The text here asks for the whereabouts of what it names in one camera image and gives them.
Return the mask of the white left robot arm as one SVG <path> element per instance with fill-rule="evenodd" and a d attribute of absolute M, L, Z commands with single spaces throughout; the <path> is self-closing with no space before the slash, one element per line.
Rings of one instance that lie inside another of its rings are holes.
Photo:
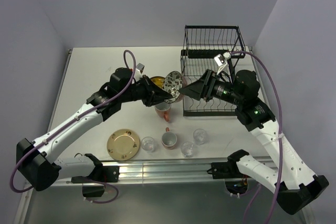
<path fill-rule="evenodd" d="M 14 170 L 20 171 L 31 188 L 42 191 L 56 180 L 68 177 L 85 177 L 91 182 L 101 178 L 102 163 L 92 154 L 65 161 L 59 156 L 91 128 L 120 111 L 123 103 L 141 100 L 150 107 L 172 97 L 146 75 L 135 79 L 135 72 L 118 68 L 99 91 L 58 127 L 33 141 L 24 138 L 17 143 Z"/>

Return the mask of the large pink floral mug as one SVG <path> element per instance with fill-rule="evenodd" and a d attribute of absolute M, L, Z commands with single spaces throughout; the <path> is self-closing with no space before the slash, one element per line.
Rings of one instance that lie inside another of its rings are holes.
<path fill-rule="evenodd" d="M 155 105 L 155 111 L 160 118 L 163 118 L 166 122 L 170 121 L 170 111 L 171 111 L 170 104 L 166 102 L 159 103 Z"/>

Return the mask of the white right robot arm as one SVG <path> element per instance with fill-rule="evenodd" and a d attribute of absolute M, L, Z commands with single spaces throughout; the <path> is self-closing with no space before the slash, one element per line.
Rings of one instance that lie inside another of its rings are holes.
<path fill-rule="evenodd" d="M 274 193 L 278 205 L 286 213 L 294 215 L 319 197 L 329 182 L 325 176 L 316 175 L 279 132 L 280 125 L 275 115 L 258 97 L 259 89 L 260 83 L 253 71 L 240 70 L 229 83 L 220 81 L 213 71 L 207 70 L 179 92 L 195 100 L 217 98 L 235 105 L 239 122 L 262 144 L 278 167 L 276 172 L 247 151 L 238 150 L 228 156 L 223 165 L 212 164 L 212 169 L 217 170 L 213 177 L 247 175 Z"/>

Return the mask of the black white patterned bowl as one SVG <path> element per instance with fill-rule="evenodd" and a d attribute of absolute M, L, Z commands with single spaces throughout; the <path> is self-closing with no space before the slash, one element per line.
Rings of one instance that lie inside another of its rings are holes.
<path fill-rule="evenodd" d="M 178 71 L 170 72 L 163 82 L 163 90 L 171 94 L 173 98 L 164 100 L 168 104 L 178 103 L 183 100 L 184 95 L 179 92 L 179 89 L 187 85 L 185 78 Z"/>

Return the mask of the small pink cup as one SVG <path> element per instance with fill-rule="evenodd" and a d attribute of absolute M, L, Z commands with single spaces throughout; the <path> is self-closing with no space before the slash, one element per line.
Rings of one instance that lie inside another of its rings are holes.
<path fill-rule="evenodd" d="M 161 143 L 167 150 L 172 150 L 177 144 L 177 136 L 171 132 L 168 127 L 165 128 L 165 132 L 161 137 Z"/>

